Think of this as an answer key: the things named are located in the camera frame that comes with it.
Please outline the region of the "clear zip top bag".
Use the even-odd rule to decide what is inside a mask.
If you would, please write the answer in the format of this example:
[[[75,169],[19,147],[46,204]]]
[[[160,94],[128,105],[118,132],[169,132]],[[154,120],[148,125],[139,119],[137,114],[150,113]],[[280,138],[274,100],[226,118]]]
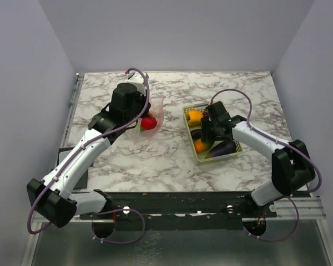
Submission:
[[[132,129],[126,131],[127,136],[134,142],[140,142],[156,135],[163,124],[164,97],[152,97],[148,117],[140,118]]]

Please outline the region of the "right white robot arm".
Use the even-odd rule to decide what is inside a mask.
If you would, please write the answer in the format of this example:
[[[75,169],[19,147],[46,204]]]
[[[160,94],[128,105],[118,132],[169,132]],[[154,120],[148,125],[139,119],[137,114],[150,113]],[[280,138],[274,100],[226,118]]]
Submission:
[[[244,211],[248,216],[256,217],[269,202],[291,195],[315,178],[314,166],[309,162],[309,153],[302,141],[267,135],[246,118],[231,117],[220,101],[205,108],[201,139],[241,142],[271,162],[271,179],[246,196]]]

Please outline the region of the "green perforated plastic basket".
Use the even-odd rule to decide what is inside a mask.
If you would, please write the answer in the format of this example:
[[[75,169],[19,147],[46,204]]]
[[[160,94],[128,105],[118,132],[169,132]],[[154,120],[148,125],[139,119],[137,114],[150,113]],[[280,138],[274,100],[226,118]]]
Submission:
[[[208,105],[208,103],[201,103],[201,104],[194,104],[194,105],[189,105],[189,106],[182,107],[182,112],[184,114],[183,122],[184,122],[184,125],[186,127],[186,133],[187,133],[187,136],[188,136],[188,144],[191,147],[191,152],[193,154],[194,162],[197,166],[206,165],[208,163],[213,163],[213,162],[216,162],[216,161],[230,160],[230,159],[235,158],[235,157],[237,157],[237,156],[239,156],[243,153],[243,148],[242,148],[240,142],[238,142],[238,141],[234,141],[235,147],[236,147],[234,153],[221,155],[221,156],[215,156],[215,157],[211,157],[211,158],[206,158],[208,152],[211,149],[213,149],[215,146],[220,144],[221,141],[214,142],[214,144],[209,149],[207,149],[207,150],[205,150],[201,153],[196,152],[195,147],[194,147],[194,140],[191,137],[191,131],[195,130],[195,129],[199,129],[200,126],[189,127],[187,119],[186,119],[186,115],[187,115],[188,111],[190,111],[190,110],[199,110],[199,111],[203,112],[203,111],[205,111],[205,107],[207,105]]]

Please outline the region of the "green toy mango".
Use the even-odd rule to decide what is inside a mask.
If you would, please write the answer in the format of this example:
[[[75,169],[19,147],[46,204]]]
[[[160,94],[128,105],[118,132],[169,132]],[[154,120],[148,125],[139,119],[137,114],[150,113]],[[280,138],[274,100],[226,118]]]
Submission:
[[[214,141],[203,142],[201,139],[194,141],[195,152],[200,154],[209,150],[214,144]]]

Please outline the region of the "red toy bell pepper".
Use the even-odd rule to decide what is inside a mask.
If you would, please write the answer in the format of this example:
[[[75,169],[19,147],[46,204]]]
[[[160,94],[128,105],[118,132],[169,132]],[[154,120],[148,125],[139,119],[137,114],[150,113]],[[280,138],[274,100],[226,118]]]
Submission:
[[[141,120],[140,127],[143,130],[152,130],[156,128],[158,122],[154,117],[145,117]]]

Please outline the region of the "long striped purple eggplant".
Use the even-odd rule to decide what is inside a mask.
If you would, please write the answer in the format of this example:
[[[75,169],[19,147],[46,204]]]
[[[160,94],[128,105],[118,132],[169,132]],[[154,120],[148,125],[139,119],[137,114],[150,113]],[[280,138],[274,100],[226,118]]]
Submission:
[[[194,129],[190,132],[191,138],[196,141],[201,139],[201,129]]]

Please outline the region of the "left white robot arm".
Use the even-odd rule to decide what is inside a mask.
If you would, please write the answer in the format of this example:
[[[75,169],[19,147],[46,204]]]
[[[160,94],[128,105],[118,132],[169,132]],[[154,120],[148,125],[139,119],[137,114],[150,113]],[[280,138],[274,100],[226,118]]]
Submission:
[[[76,215],[94,213],[98,218],[107,218],[112,210],[108,195],[98,190],[76,195],[72,192],[95,159],[131,124],[148,114],[149,96],[146,81],[118,84],[110,103],[93,116],[81,140],[65,159],[40,181],[29,181],[29,215],[37,211],[58,228]]]

